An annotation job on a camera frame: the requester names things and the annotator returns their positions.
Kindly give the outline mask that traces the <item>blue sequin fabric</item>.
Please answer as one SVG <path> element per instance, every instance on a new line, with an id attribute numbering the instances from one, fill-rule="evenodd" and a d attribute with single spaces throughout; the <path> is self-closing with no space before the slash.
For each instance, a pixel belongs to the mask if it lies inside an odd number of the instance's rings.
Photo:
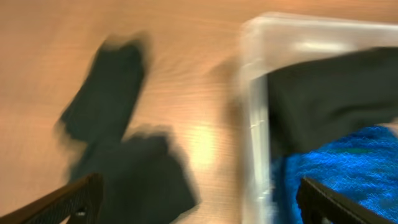
<path id="1" fill-rule="evenodd" d="M 301 224 L 296 201 L 302 177 L 397 223 L 397 136 L 383 126 L 363 128 L 306 154 L 274 160 L 274 223 Z"/>

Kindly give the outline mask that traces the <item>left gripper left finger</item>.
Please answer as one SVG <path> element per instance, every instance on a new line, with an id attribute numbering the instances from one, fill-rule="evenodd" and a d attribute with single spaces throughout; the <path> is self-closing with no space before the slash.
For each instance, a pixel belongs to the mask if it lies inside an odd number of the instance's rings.
<path id="1" fill-rule="evenodd" d="M 1 224 L 95 224 L 103 201 L 103 177 L 90 174 L 1 217 Z"/>

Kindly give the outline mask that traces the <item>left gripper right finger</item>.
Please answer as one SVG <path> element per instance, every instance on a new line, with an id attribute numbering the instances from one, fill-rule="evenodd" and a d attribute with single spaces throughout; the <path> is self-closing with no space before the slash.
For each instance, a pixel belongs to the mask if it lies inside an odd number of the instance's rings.
<path id="1" fill-rule="evenodd" d="M 392 224 L 392 222 L 308 177 L 296 195 L 304 224 Z"/>

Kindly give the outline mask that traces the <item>black garment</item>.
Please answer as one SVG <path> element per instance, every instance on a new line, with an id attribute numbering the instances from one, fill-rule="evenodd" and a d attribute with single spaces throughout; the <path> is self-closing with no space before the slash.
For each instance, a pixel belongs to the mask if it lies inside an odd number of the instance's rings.
<path id="1" fill-rule="evenodd" d="M 127 140 L 105 134 L 88 141 L 70 179 L 99 173 L 104 180 L 98 223 L 171 223 L 197 199 L 163 133 L 136 133 Z"/>
<path id="2" fill-rule="evenodd" d="M 396 47 L 297 63 L 266 77 L 273 157 L 397 119 Z"/>

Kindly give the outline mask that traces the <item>black sock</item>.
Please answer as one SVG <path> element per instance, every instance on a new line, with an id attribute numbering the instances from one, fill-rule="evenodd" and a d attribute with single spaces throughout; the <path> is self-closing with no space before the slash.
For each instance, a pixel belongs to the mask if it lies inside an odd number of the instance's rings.
<path id="1" fill-rule="evenodd" d="M 100 45 L 85 81 L 60 117 L 71 139 L 87 144 L 122 139 L 146 78 L 148 48 L 144 34 Z"/>

